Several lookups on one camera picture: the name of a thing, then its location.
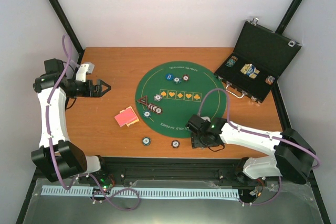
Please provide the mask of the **black red poker chip stack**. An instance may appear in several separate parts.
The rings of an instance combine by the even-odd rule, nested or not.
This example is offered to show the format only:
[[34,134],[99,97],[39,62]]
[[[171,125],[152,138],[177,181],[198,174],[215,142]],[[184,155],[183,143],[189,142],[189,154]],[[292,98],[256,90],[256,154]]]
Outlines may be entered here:
[[180,147],[180,142],[178,140],[173,140],[171,143],[171,146],[173,148],[179,148]]

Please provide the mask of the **spread black red chips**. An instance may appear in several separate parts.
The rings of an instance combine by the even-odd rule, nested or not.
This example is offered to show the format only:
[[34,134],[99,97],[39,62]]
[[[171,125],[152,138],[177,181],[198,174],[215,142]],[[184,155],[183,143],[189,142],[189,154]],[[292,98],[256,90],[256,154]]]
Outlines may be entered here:
[[161,113],[162,113],[162,108],[159,107],[158,105],[153,104],[153,103],[148,104],[148,105],[147,105],[147,108],[148,108],[150,111],[152,111],[152,112],[154,112],[154,113],[156,113],[156,114],[161,114]]

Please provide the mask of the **blue poker chip stack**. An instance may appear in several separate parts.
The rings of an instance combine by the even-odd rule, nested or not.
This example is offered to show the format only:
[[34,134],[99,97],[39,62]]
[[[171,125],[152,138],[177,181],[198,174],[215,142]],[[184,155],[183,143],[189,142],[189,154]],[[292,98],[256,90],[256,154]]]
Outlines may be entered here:
[[149,137],[144,137],[144,138],[142,139],[142,144],[143,144],[144,146],[149,146],[149,145],[151,144],[151,139],[150,139]]

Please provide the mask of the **black red chip top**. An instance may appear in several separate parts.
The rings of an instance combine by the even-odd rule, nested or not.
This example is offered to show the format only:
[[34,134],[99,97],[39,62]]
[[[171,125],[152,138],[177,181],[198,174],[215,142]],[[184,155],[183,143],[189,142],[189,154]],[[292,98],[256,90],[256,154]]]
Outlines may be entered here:
[[184,74],[183,76],[182,76],[182,79],[183,79],[183,81],[189,81],[189,76],[187,75],[187,74]]

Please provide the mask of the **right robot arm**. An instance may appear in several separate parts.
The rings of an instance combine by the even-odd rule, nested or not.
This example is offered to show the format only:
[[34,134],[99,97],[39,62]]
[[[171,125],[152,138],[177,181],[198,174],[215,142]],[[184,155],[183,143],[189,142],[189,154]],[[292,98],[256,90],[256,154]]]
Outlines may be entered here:
[[303,185],[317,161],[313,148],[291,128],[283,132],[262,131],[224,118],[210,120],[197,114],[191,116],[186,128],[205,147],[238,145],[263,153],[264,157],[248,157],[243,161],[241,173],[250,179],[283,177]]

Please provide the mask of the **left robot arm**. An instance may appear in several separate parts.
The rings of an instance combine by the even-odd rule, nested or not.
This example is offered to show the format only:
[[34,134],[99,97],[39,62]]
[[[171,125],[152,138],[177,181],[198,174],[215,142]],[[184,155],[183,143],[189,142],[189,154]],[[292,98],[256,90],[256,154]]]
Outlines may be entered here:
[[36,78],[33,89],[41,107],[41,138],[39,148],[31,153],[33,163],[50,182],[78,174],[91,173],[97,183],[108,180],[109,170],[100,155],[87,156],[71,143],[66,126],[68,98],[100,98],[111,86],[102,80],[93,83],[86,76],[94,64],[81,64],[74,79],[67,79],[64,63],[59,59],[44,62],[45,73]]

